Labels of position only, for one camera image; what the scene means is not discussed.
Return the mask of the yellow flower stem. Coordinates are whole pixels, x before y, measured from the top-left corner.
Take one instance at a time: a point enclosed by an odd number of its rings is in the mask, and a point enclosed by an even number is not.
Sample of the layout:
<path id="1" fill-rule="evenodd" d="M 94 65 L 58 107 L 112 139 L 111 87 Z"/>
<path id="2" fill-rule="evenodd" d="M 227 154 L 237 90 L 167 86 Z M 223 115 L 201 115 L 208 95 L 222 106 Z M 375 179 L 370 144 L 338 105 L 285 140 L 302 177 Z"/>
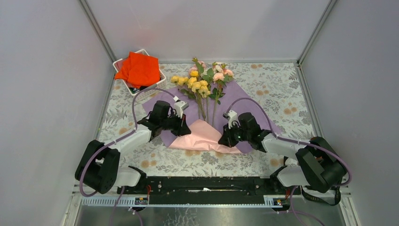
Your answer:
<path id="1" fill-rule="evenodd" d="M 199 71 L 191 70 L 188 77 L 174 75 L 170 81 L 177 86 L 179 92 L 197 103 L 199 119 L 208 122 L 210 85 L 200 77 Z"/>

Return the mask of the pink white rose stems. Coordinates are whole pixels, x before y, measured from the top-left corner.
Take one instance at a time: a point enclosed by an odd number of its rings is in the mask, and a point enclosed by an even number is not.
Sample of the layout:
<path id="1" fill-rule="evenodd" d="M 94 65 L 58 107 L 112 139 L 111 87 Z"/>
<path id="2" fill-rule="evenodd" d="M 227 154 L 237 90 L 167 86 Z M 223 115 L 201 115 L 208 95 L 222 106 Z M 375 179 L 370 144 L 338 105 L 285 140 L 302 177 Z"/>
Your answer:
<path id="1" fill-rule="evenodd" d="M 214 126 L 217 107 L 221 104 L 219 99 L 225 95 L 223 88 L 227 86 L 228 82 L 234 80 L 234 73 L 231 69 L 228 69 L 226 63 L 213 62 L 211 76 L 214 85 L 211 91 L 211 99 L 215 102 L 212 116 L 212 126 Z"/>

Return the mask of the pink flower stem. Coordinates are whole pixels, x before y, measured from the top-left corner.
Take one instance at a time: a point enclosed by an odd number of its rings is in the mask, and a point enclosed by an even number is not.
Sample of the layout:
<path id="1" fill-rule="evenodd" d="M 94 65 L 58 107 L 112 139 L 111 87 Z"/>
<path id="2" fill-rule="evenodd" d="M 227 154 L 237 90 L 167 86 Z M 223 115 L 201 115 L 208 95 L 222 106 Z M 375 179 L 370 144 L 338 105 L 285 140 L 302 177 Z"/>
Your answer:
<path id="1" fill-rule="evenodd" d="M 194 62 L 194 66 L 189 69 L 188 75 L 198 78 L 204 73 L 207 65 L 196 57 L 192 58 L 192 61 Z"/>

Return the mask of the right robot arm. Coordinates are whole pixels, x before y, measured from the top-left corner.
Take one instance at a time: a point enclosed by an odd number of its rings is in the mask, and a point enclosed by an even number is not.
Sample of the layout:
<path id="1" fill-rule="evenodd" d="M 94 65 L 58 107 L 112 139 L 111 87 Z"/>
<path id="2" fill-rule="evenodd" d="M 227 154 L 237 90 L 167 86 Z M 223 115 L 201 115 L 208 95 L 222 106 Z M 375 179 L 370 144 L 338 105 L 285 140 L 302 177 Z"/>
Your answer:
<path id="1" fill-rule="evenodd" d="M 309 141 L 292 140 L 262 129 L 252 113 L 238 115 L 230 110 L 223 114 L 228 123 L 223 126 L 223 134 L 218 143 L 234 147 L 239 142 L 264 153 L 275 153 L 297 161 L 296 165 L 285 165 L 273 173 L 270 188 L 281 194 L 291 186 L 306 186 L 319 193 L 326 193 L 339 186 L 348 170 L 338 160 L 335 151 L 322 137 Z"/>

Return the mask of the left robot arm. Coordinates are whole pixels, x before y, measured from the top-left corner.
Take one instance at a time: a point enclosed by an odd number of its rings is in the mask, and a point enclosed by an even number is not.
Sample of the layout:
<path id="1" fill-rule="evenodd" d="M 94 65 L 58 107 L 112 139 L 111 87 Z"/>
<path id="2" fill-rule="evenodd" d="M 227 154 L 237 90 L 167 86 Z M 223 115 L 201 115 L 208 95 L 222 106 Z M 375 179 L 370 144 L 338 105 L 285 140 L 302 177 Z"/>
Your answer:
<path id="1" fill-rule="evenodd" d="M 135 129 L 108 144 L 98 140 L 89 142 L 74 175 L 80 183 L 81 194 L 88 196 L 83 185 L 92 188 L 95 194 L 105 194 L 114 186 L 128 186 L 136 194 L 143 192 L 146 187 L 144 173 L 134 167 L 120 167 L 121 157 L 149 143 L 164 130 L 178 137 L 189 135 L 191 130 L 184 113 L 188 106 L 182 100 L 177 100 L 173 106 L 157 101 L 153 110 L 137 122 Z"/>

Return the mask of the orange cloth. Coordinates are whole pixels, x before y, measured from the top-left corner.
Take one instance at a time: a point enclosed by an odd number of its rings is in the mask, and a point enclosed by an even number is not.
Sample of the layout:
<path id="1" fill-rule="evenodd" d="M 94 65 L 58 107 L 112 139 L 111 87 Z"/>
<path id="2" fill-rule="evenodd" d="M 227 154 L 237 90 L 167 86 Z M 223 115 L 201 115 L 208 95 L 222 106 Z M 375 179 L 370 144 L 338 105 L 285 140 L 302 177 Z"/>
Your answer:
<path id="1" fill-rule="evenodd" d="M 161 79 L 159 61 L 152 56 L 130 52 L 115 79 L 124 80 L 133 88 L 149 87 Z"/>

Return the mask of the floral table cloth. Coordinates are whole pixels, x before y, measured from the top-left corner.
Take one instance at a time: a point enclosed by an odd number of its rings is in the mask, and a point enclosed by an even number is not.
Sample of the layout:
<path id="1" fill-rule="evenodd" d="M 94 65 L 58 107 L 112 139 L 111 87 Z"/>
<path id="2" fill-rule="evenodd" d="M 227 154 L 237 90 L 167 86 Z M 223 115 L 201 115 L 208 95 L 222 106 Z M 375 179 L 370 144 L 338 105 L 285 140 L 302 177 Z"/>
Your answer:
<path id="1" fill-rule="evenodd" d="M 314 137 L 310 114 L 293 63 L 232 63 L 235 81 L 264 109 L 285 137 Z M 98 139 L 109 142 L 134 126 L 132 114 L 145 116 L 141 102 L 120 81 L 111 88 Z M 134 166 L 149 176 L 268 176 L 283 164 L 283 157 L 252 151 L 226 154 L 165 147 L 159 137 L 129 152 L 120 160 L 122 167 Z"/>

